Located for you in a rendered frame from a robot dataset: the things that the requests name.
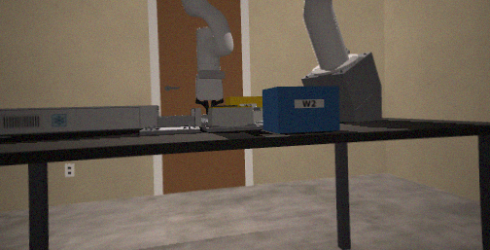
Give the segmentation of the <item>yellow open bin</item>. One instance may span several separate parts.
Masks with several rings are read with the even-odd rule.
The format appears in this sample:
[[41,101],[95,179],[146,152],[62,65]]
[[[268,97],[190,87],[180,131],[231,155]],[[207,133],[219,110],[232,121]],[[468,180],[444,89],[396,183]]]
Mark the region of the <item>yellow open bin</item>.
[[263,107],[263,97],[262,96],[227,97],[226,105]]

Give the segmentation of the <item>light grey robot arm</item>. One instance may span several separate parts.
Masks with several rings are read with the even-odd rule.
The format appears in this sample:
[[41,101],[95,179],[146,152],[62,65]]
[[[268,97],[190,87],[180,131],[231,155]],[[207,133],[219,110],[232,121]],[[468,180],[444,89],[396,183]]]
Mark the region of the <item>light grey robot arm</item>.
[[[198,79],[224,79],[220,57],[233,51],[227,19],[207,0],[182,0],[182,4],[189,16],[203,18],[209,25],[196,30]],[[303,21],[319,63],[313,75],[328,75],[359,60],[345,47],[333,0],[304,0]]]

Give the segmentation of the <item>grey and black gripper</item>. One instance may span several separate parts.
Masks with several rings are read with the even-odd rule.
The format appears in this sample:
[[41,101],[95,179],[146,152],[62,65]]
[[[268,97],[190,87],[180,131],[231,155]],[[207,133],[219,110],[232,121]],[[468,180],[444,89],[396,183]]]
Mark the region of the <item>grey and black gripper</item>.
[[198,74],[196,74],[195,103],[201,104],[206,108],[206,115],[208,115],[208,100],[212,100],[211,106],[217,106],[218,104],[224,103],[223,97],[222,79],[198,79]]

